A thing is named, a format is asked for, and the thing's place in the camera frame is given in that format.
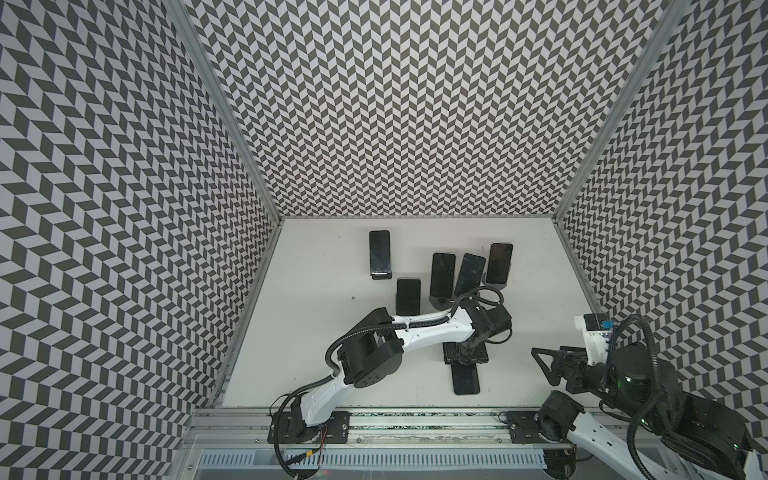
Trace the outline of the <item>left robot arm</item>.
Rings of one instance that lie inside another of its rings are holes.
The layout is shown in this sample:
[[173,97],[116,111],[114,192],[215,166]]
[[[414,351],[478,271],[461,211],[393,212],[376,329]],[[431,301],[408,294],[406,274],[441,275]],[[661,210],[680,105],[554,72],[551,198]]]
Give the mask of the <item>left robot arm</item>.
[[417,316],[391,315],[385,308],[369,313],[326,350],[326,377],[287,395],[274,416],[281,439],[309,440],[354,389],[375,385],[394,374],[403,356],[440,345],[451,367],[454,393],[479,392],[477,366],[489,361],[486,345],[512,333],[512,317],[502,301],[474,295],[460,297],[447,310]]

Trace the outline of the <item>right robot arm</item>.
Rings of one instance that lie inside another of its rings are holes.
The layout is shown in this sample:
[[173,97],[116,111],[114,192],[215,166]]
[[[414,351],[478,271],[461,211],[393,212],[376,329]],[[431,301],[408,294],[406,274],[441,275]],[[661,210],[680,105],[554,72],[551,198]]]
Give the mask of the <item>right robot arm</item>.
[[[759,479],[762,473],[746,420],[736,411],[684,391],[675,368],[653,348],[633,343],[589,362],[584,348],[534,348],[531,355],[553,390],[537,412],[539,435],[550,443],[577,445],[632,478],[660,479],[665,471],[643,456],[637,434],[654,434],[699,477]],[[627,417],[623,438],[605,430],[575,400],[589,393]]]

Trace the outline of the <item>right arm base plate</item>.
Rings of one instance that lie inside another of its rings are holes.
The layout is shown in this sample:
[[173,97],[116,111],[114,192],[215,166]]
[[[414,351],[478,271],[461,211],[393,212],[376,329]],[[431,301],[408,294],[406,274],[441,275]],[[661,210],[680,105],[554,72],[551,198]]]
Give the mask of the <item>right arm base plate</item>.
[[575,422],[582,412],[558,413],[532,410],[504,411],[499,414],[513,444],[565,444],[567,435],[575,430]]

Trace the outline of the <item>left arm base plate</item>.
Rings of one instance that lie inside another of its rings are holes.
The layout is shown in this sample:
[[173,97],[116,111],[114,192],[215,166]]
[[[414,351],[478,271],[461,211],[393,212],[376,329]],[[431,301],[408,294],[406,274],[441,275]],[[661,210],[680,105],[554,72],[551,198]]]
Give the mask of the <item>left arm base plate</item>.
[[350,413],[334,411],[323,424],[307,426],[299,409],[274,414],[268,432],[267,441],[279,444],[321,443],[346,444],[349,434]]

